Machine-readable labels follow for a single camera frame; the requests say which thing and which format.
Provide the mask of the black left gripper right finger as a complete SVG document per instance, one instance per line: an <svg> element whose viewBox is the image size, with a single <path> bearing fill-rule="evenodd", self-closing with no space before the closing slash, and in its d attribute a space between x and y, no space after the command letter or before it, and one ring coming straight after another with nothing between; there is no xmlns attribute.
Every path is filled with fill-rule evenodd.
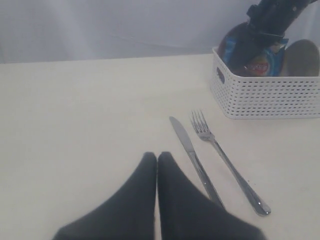
<svg viewBox="0 0 320 240"><path fill-rule="evenodd" d="M162 239L250 239L250 225L204 196L170 152L158 157L157 186Z"/></svg>

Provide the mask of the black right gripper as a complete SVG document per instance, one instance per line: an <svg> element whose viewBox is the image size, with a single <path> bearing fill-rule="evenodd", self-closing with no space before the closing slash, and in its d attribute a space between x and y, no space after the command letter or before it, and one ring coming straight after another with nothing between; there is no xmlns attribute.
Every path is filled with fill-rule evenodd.
<svg viewBox="0 0 320 240"><path fill-rule="evenodd" d="M313 0L262 0L247 11L249 17L233 35L236 43L227 66L230 70L244 67L264 49L280 42L295 19Z"/></svg>

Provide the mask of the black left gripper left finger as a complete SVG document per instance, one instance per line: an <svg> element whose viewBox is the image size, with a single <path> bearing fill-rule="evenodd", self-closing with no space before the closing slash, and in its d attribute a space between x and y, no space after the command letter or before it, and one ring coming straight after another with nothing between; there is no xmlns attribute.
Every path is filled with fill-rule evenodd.
<svg viewBox="0 0 320 240"><path fill-rule="evenodd" d="M99 207L61 227L55 240L152 240L157 158L146 152L121 188Z"/></svg>

